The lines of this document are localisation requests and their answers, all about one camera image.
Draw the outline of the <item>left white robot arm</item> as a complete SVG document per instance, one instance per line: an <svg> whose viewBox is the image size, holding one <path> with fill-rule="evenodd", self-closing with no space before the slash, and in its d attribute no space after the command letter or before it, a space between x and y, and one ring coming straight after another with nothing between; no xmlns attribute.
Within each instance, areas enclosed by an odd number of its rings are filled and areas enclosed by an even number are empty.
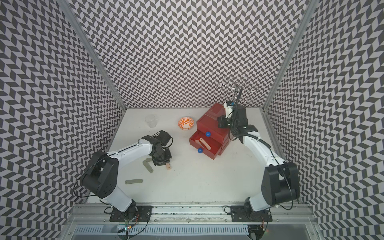
<svg viewBox="0 0 384 240"><path fill-rule="evenodd" d="M80 177L80 184L116 210L122 213L132 211L135 201L118 187L120 171L133 161L146 156L151 157L155 166L165 166L172 158L170 146L173 140L169 133L159 131L120 150L95 152Z"/></svg>

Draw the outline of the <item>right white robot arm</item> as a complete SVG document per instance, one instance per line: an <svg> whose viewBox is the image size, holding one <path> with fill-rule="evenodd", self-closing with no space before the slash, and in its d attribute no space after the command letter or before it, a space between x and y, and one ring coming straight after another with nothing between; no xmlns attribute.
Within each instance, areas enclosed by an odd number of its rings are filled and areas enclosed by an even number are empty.
<svg viewBox="0 0 384 240"><path fill-rule="evenodd" d="M225 114L218 117L218 127L229 129L264 167L261 192L246 199L245 208L256 213L270 207L290 202L300 196L299 172L296 164L286 162L262 139L258 129L250 125L246 108L232 101L224 103Z"/></svg>

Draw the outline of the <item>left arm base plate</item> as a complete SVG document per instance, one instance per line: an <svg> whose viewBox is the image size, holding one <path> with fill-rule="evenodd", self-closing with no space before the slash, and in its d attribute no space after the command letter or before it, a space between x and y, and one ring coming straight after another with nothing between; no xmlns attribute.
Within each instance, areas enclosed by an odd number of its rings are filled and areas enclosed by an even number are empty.
<svg viewBox="0 0 384 240"><path fill-rule="evenodd" d="M113 207L110 222L148 222L152 215L153 206L130 206L125 212Z"/></svg>

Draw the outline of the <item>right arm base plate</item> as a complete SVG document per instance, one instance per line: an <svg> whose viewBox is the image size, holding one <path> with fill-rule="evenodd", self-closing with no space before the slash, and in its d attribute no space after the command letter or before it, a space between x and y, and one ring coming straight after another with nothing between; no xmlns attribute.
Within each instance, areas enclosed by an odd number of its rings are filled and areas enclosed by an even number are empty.
<svg viewBox="0 0 384 240"><path fill-rule="evenodd" d="M235 223L266 223L272 222L272 214L269 210L254 211L251 207L245 206L230 206L232 222Z"/></svg>

